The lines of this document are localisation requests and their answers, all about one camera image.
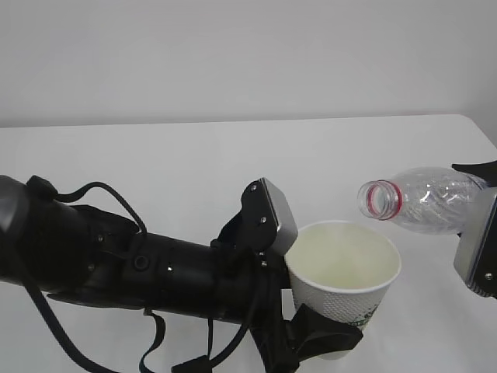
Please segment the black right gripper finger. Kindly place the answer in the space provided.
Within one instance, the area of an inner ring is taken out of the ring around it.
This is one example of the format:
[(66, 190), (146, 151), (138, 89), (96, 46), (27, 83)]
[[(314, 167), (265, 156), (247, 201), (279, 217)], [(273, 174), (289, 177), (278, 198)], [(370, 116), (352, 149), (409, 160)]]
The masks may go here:
[(489, 187), (496, 187), (497, 184), (497, 161), (485, 162), (479, 164), (457, 164), (451, 165), (451, 168), (461, 172), (477, 176), (483, 179)]

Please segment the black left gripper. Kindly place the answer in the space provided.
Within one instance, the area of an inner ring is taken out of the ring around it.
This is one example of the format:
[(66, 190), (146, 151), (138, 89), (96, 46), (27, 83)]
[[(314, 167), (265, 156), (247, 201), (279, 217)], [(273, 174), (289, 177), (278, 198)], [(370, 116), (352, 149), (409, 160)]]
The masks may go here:
[(363, 339), (363, 332), (356, 326), (324, 317), (305, 304), (300, 305), (292, 320), (285, 320), (281, 291), (289, 284), (289, 277), (283, 258), (268, 253), (256, 259), (257, 306), (233, 340), (211, 358), (212, 368), (228, 359), (246, 333), (251, 333), (266, 372), (295, 372), (302, 360), (345, 353)]

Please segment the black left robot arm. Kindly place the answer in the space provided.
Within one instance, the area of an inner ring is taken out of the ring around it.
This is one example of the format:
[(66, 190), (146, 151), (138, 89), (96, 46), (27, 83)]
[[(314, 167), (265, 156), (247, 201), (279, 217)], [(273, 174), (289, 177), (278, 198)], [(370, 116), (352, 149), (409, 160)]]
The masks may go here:
[(24, 287), (65, 353), (81, 368), (101, 372), (71, 341), (50, 300), (102, 309), (141, 310), (155, 321), (153, 348), (162, 344), (161, 312), (239, 325), (218, 354), (173, 367), (211, 372), (250, 334), (268, 372), (294, 372), (321, 354), (352, 350), (362, 332), (308, 305), (282, 314), (290, 287), (284, 256), (297, 238), (287, 199), (267, 178), (252, 181), (240, 211), (203, 246), (150, 233), (135, 211), (126, 217), (80, 204), (88, 183), (60, 193), (38, 176), (1, 178), (1, 279)]

